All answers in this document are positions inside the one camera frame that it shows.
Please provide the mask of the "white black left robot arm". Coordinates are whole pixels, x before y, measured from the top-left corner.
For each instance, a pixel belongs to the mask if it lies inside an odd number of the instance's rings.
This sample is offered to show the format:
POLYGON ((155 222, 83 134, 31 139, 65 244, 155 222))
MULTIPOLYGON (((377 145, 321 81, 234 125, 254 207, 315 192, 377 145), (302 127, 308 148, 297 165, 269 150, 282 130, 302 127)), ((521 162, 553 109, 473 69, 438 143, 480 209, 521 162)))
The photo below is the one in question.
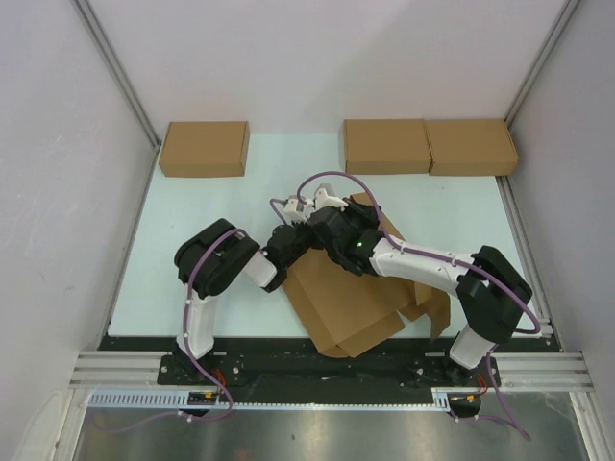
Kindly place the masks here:
POLYGON ((263 247, 226 219, 219 219, 187 240, 174 256, 186 288, 182 331, 177 343, 183 356, 179 372, 189 382, 206 381, 212 361, 213 327, 218 297, 234 280, 246 276, 270 293, 286 281, 290 267, 311 249, 320 249, 306 224, 279 225, 263 247))

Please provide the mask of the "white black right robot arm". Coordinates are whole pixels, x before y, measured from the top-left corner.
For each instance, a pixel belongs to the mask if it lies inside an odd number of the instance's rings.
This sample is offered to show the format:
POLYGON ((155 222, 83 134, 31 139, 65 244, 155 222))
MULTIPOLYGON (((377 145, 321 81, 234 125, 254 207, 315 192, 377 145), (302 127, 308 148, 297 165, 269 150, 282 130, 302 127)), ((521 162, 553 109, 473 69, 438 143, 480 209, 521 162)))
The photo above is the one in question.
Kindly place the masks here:
POLYGON ((310 203, 307 225, 330 260, 356 275, 416 281, 439 289, 461 304, 466 326, 457 335, 443 373, 465 385, 482 359, 517 330, 532 290, 496 248, 454 255, 413 246, 388 233, 377 206, 349 199, 310 203))

